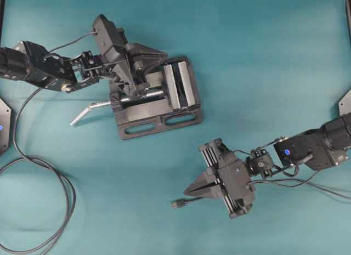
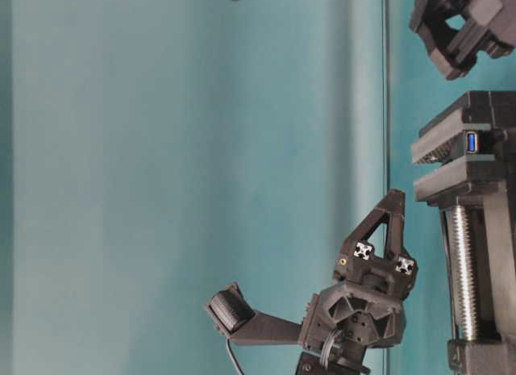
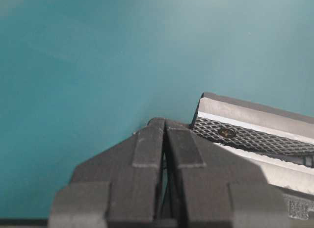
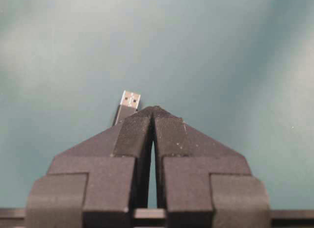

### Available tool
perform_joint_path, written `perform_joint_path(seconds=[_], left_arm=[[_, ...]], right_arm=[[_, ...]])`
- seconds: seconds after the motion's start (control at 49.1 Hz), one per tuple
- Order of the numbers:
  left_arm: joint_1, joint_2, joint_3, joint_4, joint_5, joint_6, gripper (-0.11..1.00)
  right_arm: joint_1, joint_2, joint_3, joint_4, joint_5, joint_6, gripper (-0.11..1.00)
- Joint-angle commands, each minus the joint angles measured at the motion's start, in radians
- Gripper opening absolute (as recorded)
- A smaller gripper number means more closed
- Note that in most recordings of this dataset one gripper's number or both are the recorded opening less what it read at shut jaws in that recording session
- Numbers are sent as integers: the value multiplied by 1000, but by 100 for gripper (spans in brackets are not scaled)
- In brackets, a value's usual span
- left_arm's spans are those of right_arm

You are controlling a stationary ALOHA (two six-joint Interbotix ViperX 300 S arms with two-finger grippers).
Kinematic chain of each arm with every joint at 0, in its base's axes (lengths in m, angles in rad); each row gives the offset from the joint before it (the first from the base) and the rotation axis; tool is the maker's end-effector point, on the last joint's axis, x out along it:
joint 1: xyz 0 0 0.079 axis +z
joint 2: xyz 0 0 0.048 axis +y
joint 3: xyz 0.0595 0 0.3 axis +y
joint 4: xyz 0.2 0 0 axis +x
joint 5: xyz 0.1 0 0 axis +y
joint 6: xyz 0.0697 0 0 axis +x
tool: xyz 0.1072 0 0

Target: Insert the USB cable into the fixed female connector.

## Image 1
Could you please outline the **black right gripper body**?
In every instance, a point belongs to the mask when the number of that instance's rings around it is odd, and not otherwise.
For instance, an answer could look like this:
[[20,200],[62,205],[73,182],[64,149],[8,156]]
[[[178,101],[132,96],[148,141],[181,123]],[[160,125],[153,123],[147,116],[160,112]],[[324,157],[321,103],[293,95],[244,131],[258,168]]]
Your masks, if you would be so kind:
[[197,178],[200,197],[223,199],[229,217],[247,214],[254,202],[255,188],[244,162],[229,150],[220,138],[199,147],[207,168]]

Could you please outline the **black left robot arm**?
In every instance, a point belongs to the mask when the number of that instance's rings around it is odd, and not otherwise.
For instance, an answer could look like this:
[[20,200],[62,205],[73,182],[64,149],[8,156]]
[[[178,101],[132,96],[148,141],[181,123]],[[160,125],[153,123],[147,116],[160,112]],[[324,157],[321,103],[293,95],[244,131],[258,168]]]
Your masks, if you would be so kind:
[[112,79],[118,92],[130,98],[144,96],[150,87],[146,75],[167,60],[167,53],[129,43],[123,28],[116,27],[105,15],[99,15],[92,27],[98,55],[86,51],[68,58],[39,44],[21,41],[15,48],[1,48],[1,77],[67,93],[106,77]]

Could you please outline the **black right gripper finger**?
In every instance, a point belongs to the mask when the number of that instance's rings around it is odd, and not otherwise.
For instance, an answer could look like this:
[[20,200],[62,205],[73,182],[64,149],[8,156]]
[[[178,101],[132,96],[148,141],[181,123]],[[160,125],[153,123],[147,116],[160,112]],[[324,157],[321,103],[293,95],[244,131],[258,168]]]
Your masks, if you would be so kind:
[[194,182],[192,182],[185,190],[184,194],[189,196],[189,191],[204,187],[206,185],[218,184],[218,174],[217,172],[212,172],[210,170],[203,171]]
[[189,196],[202,197],[205,199],[219,199],[228,195],[225,188],[220,184],[206,185],[204,187],[189,191]]

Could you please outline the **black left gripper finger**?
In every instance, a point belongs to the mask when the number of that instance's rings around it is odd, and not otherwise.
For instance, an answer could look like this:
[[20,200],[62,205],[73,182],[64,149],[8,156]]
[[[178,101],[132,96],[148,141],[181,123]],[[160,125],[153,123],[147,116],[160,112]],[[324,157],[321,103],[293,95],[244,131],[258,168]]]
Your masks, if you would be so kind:
[[143,70],[135,69],[132,65],[120,74],[120,79],[125,94],[145,94],[150,88]]
[[139,43],[131,43],[131,62],[136,70],[151,71],[161,65],[168,54]]

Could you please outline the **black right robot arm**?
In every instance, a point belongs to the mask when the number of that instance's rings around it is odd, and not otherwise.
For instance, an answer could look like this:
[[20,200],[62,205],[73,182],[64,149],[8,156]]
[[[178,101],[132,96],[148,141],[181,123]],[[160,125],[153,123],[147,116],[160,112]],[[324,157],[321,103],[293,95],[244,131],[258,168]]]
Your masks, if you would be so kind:
[[307,165],[319,172],[338,166],[348,158],[350,148],[350,114],[324,123],[319,129],[310,129],[290,138],[277,138],[272,142],[282,163],[273,163],[265,147],[258,147],[239,159],[220,138],[199,147],[207,169],[203,171],[184,194],[188,199],[171,203],[173,208],[200,199],[223,199],[231,219],[248,213],[254,201],[252,176],[261,175],[261,182],[283,173],[290,180],[299,172],[300,165]]

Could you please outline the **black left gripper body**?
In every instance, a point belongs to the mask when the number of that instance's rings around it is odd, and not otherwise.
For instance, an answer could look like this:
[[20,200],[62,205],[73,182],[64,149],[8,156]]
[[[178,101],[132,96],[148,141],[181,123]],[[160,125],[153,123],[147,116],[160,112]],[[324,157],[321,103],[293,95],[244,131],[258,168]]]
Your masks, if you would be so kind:
[[[126,71],[127,69],[129,69],[129,66],[131,65],[131,62],[129,61],[129,57],[128,57],[128,54],[127,54],[126,45],[123,47],[123,51],[120,54],[120,56],[116,60],[114,60],[112,62],[108,61],[106,57],[101,55],[101,58],[103,60],[103,64],[108,66],[110,72],[112,72],[114,74],[113,75],[113,81],[116,83],[118,89],[122,93],[124,93],[124,92],[123,92],[123,90],[121,88],[122,84],[121,84],[120,74],[123,71]],[[134,97],[142,97],[145,94],[126,94],[126,95],[128,97],[133,97],[134,98]]]

